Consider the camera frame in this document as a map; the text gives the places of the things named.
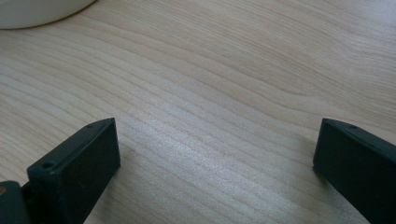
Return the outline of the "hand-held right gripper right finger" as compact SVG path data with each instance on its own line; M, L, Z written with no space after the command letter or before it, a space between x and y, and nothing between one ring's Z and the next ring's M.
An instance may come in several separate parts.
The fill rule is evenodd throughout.
M396 146L355 125L324 119L313 168L371 224L396 224Z

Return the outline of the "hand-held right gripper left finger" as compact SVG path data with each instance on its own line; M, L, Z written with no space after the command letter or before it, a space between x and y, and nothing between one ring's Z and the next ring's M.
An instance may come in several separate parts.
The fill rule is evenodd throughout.
M91 123L27 168L40 224L83 224L120 168L116 121Z

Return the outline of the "white round bowl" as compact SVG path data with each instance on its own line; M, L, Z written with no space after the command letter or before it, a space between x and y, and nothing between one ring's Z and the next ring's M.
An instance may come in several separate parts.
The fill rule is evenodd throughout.
M68 17L95 0L0 0L0 29L34 27Z

